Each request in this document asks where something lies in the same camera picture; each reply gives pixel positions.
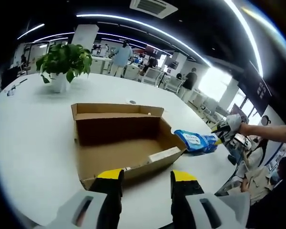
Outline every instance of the white cabinet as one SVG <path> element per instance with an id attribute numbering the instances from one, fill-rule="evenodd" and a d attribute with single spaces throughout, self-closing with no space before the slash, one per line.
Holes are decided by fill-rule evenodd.
<path id="1" fill-rule="evenodd" d="M 92 57 L 92 64 L 90 66 L 90 72 L 91 73 L 102 74 L 103 67 L 104 67 L 104 61 L 96 60 L 96 59 L 93 59 L 93 57 Z"/>
<path id="2" fill-rule="evenodd" d="M 138 79 L 138 75 L 139 75 L 139 68 L 136 66 L 131 66 L 128 65 L 125 71 L 125 75 L 124 78 L 125 79 L 130 79 L 130 80 L 136 80 Z"/>

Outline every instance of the window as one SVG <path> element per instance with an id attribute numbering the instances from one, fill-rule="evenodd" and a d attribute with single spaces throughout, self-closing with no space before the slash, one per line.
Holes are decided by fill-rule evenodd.
<path id="1" fill-rule="evenodd" d="M 242 111 L 245 113 L 246 116 L 248 116 L 253 108 L 254 106 L 252 102 L 250 100 L 247 100 L 242 108 Z"/>
<path id="2" fill-rule="evenodd" d="M 249 117 L 249 124 L 250 125 L 258 125 L 261 121 L 262 117 L 259 115 L 257 110 L 254 108 L 252 114 Z"/>
<path id="3" fill-rule="evenodd" d="M 240 105 L 244 101 L 245 97 L 246 97 L 245 93 L 243 93 L 243 91 L 241 89 L 238 89 L 236 96 L 234 97 L 230 106 L 228 107 L 228 111 L 230 112 L 232 110 L 234 104 L 236 104 L 238 107 L 240 107 Z"/>
<path id="4" fill-rule="evenodd" d="M 208 97 L 219 101 L 225 93 L 232 76 L 218 68 L 210 67 L 198 86 Z"/>

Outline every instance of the open cardboard box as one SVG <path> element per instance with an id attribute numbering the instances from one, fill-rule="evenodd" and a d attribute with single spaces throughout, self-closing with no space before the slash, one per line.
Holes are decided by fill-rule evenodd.
<path id="1" fill-rule="evenodd" d="M 124 168 L 125 180 L 169 166 L 186 149 L 161 118 L 163 108 L 73 104 L 78 173 L 85 189 L 103 171 Z"/>

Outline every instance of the white shirt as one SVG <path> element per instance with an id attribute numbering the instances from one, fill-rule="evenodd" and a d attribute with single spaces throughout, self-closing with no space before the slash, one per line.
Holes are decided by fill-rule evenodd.
<path id="1" fill-rule="evenodd" d="M 247 165 L 249 171 L 258 168 L 259 163 L 261 163 L 262 157 L 263 157 L 263 150 L 261 147 L 251 153 L 251 155 L 248 157 L 248 165 Z"/>

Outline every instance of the blue plastic bag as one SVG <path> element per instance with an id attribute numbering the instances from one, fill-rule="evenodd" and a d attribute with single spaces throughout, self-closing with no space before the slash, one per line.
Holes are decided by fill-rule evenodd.
<path id="1" fill-rule="evenodd" d="M 184 141 L 189 152 L 203 151 L 205 153 L 211 153 L 217 148 L 215 145 L 217 139 L 213 135 L 200 135 L 185 130 L 176 130 L 174 134 Z"/>

